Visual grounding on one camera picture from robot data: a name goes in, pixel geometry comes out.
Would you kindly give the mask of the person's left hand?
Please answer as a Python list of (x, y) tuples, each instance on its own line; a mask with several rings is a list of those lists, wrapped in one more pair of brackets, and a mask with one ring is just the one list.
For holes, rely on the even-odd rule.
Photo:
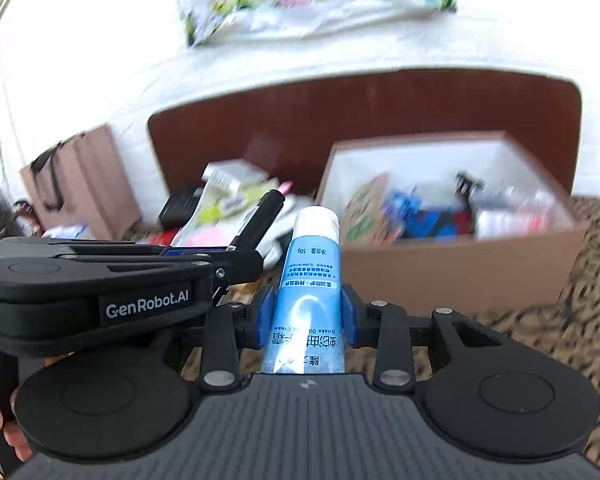
[(23, 463), (33, 455), (33, 451), (16, 421), (15, 402), (20, 386), (18, 360), (0, 353), (0, 441), (14, 456), (9, 462), (19, 460)]

